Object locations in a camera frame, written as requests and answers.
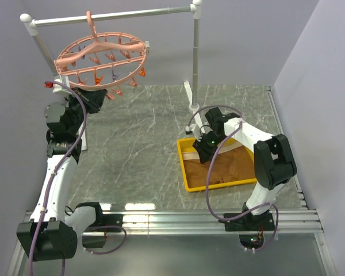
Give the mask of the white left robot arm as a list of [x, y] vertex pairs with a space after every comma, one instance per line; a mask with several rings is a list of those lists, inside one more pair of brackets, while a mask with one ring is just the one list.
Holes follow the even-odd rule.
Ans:
[[29, 221], [17, 227], [17, 238], [34, 262], [72, 258], [87, 230], [122, 231], [122, 217], [109, 224], [99, 202], [80, 203], [66, 215], [66, 198], [82, 151], [84, 116], [98, 113], [107, 93], [105, 89], [78, 87], [74, 91], [77, 97], [69, 96], [66, 104], [54, 102], [44, 111], [48, 127], [46, 176]]

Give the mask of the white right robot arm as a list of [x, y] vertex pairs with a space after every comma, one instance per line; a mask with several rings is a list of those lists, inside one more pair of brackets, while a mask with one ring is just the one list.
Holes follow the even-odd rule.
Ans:
[[193, 134], [194, 149], [202, 164], [209, 162], [209, 173], [223, 145], [230, 139], [238, 141], [254, 154], [254, 171], [256, 185], [244, 203], [240, 214], [223, 217], [216, 214], [210, 203], [207, 203], [211, 215], [221, 223], [235, 223], [253, 230], [260, 226], [270, 208], [275, 208], [275, 198], [282, 187], [296, 175], [297, 166], [288, 138], [283, 135], [272, 135], [245, 122], [242, 113], [234, 107], [231, 112], [223, 114], [222, 105], [209, 105], [205, 117], [210, 131], [201, 133], [200, 127], [189, 121], [185, 127], [187, 134]]

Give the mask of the pink round clip hanger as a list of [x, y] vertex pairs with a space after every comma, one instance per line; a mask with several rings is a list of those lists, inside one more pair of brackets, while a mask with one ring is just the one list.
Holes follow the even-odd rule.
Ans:
[[[137, 87], [137, 76], [147, 60], [143, 53], [144, 41], [122, 32], [102, 32], [96, 30], [92, 13], [86, 13], [90, 35], [71, 43], [53, 61], [59, 75], [68, 76], [70, 86], [84, 90], [120, 89], [123, 85]], [[112, 81], [114, 72], [121, 73], [119, 80]], [[104, 76], [99, 86], [97, 76]]]

